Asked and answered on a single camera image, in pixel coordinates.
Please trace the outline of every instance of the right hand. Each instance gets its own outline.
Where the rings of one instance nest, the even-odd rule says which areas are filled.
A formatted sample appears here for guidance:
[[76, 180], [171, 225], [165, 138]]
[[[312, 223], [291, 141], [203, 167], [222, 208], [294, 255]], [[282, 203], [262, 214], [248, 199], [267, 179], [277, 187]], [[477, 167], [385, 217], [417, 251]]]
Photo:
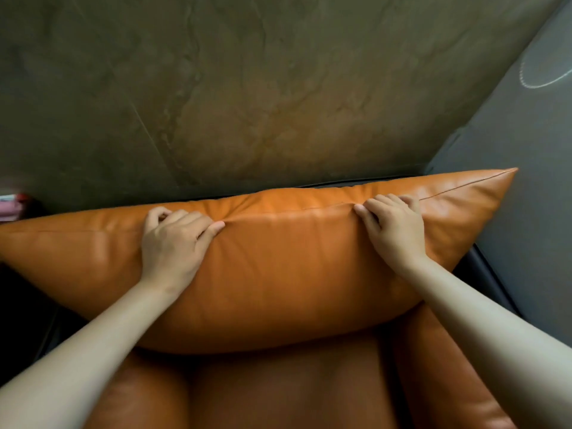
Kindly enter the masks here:
[[195, 277], [213, 238], [224, 227], [200, 212], [153, 208], [141, 241], [141, 282], [175, 298]]
[[354, 209], [366, 224], [376, 252], [397, 274], [427, 259], [419, 200], [379, 194]]

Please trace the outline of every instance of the orange leather armchair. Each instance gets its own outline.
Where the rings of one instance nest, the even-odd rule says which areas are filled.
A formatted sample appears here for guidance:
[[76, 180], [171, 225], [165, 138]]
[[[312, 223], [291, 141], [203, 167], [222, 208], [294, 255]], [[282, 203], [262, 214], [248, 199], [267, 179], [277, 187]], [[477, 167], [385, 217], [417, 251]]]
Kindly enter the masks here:
[[[514, 427], [431, 310], [376, 256], [352, 212], [375, 194], [416, 195], [427, 252], [452, 269], [514, 172], [168, 204], [227, 226], [86, 427]], [[93, 318], [137, 282], [151, 207], [13, 223], [0, 228], [0, 256]]]

